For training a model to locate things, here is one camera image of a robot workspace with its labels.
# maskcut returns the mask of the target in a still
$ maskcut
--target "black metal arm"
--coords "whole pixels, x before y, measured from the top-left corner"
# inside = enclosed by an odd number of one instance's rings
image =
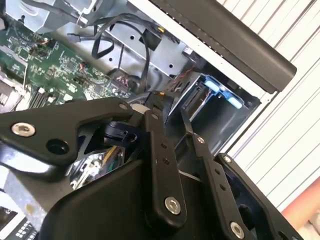
[[[168,103],[156,92],[147,111],[113,97],[0,115],[4,190],[27,196],[39,239],[301,240],[233,159],[211,156],[183,109],[173,144]],[[126,148],[124,164],[68,190],[71,164],[112,145]]]

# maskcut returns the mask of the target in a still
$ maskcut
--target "hole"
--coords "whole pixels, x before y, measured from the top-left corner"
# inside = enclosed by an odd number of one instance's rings
[[[220,184],[220,188],[221,188],[223,191],[225,191],[225,190],[226,190],[226,187],[225,187],[225,186],[223,186],[222,184]]]
[[[60,139],[51,139],[46,143],[48,151],[55,155],[65,155],[69,152],[69,145]]]
[[[162,161],[164,162],[165,165],[169,165],[170,161],[167,158],[162,159]]]
[[[133,133],[129,133],[127,135],[127,141],[130,142],[130,143],[133,143],[137,140],[137,135],[133,134]]]
[[[238,228],[237,226],[234,227],[234,230],[235,230],[238,234],[241,233],[240,228]]]
[[[278,234],[282,240],[289,240],[289,238],[282,231],[278,231]]]
[[[241,204],[239,207],[239,212],[242,218],[242,221],[244,225],[251,231],[252,229],[255,228],[255,222],[253,218],[253,214],[251,213],[250,209],[244,205]]]

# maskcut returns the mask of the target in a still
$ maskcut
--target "black bracket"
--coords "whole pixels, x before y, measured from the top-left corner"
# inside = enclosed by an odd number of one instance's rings
[[[243,235],[240,239],[255,240],[242,220],[222,166],[212,161],[205,140],[193,132],[186,111],[184,109],[180,111],[186,130],[183,140],[186,140],[188,148],[193,153],[191,159],[195,162],[194,171],[203,183],[212,235],[217,239],[230,240],[237,240]]]
[[[220,153],[214,158],[214,163],[223,167],[222,172],[228,176],[233,191],[240,193],[233,194],[236,203],[250,212],[252,219],[249,222],[252,220],[254,223],[251,228],[254,228],[258,240],[303,240],[235,160]]]
[[[175,148],[165,136],[164,121],[159,112],[144,113],[145,183],[147,220],[163,233],[180,229],[187,221],[187,208],[180,180]]]
[[[95,130],[112,121],[126,122],[133,113],[125,101],[110,97],[1,114],[0,164],[48,180],[62,178]],[[22,132],[34,133],[22,136],[19,127],[13,129],[17,123],[28,124]],[[81,137],[86,139],[79,143]]]

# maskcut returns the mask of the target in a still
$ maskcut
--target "bolt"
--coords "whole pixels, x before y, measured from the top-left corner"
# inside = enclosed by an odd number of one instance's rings
[[[32,137],[36,134],[36,129],[29,123],[18,122],[11,127],[11,131],[18,136],[21,137]]]
[[[159,117],[158,117],[157,115],[155,115],[154,113],[152,113],[151,116],[152,116],[154,119],[157,119],[157,120],[159,119]]]
[[[177,199],[173,196],[169,196],[164,200],[166,209],[173,215],[179,215],[181,213],[181,206]]]
[[[241,226],[236,222],[231,222],[230,227],[234,235],[237,236],[238,239],[244,239],[245,238],[245,232],[241,228]]]
[[[230,157],[224,156],[223,158],[227,163],[231,163],[231,158]]]
[[[205,143],[205,140],[202,138],[202,137],[198,137],[198,141],[200,142],[200,143],[202,143],[202,144],[204,144]]]
[[[122,108],[123,110],[128,110],[128,107],[122,103],[119,104],[119,107]]]

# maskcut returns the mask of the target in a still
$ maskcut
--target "green circuit board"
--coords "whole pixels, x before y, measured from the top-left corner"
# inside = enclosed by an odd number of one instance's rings
[[[129,91],[112,91],[112,81],[105,72],[88,64],[82,69],[84,59],[49,35],[33,33],[21,23],[16,30],[18,34],[13,26],[0,31],[0,67],[12,79],[25,80],[33,89],[43,88],[56,104],[72,99],[129,97]]]

